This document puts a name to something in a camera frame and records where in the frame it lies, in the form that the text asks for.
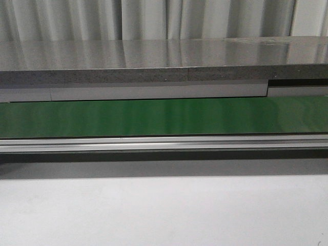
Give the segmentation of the white pleated curtain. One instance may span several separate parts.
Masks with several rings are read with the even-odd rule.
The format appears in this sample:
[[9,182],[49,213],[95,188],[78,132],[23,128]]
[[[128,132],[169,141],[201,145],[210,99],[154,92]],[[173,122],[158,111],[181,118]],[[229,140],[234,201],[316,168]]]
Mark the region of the white pleated curtain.
[[1,1],[1,40],[326,36],[327,1]]

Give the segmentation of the grey rear conveyor rail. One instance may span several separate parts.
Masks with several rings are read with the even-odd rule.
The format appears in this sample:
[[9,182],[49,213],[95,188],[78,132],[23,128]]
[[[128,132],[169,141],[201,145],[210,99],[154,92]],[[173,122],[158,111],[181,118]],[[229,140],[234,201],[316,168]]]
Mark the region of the grey rear conveyor rail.
[[327,95],[327,79],[1,86],[1,102]]

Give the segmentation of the green conveyor belt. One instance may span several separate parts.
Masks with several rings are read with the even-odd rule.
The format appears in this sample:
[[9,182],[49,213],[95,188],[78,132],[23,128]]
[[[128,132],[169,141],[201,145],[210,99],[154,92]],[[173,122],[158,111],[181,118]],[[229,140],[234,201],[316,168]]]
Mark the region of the green conveyor belt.
[[1,138],[325,132],[325,96],[1,104]]

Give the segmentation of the aluminium front conveyor rail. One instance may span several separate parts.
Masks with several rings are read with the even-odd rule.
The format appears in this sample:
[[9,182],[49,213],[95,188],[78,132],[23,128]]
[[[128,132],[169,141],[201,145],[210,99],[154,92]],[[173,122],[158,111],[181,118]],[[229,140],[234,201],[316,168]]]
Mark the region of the aluminium front conveyor rail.
[[326,148],[327,134],[2,139],[1,153]]

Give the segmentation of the grey stone-look bench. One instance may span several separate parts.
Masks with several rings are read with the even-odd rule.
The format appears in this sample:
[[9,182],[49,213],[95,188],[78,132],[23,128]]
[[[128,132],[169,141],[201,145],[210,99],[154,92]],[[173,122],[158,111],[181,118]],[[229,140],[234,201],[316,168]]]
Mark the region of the grey stone-look bench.
[[318,36],[1,42],[1,86],[327,78]]

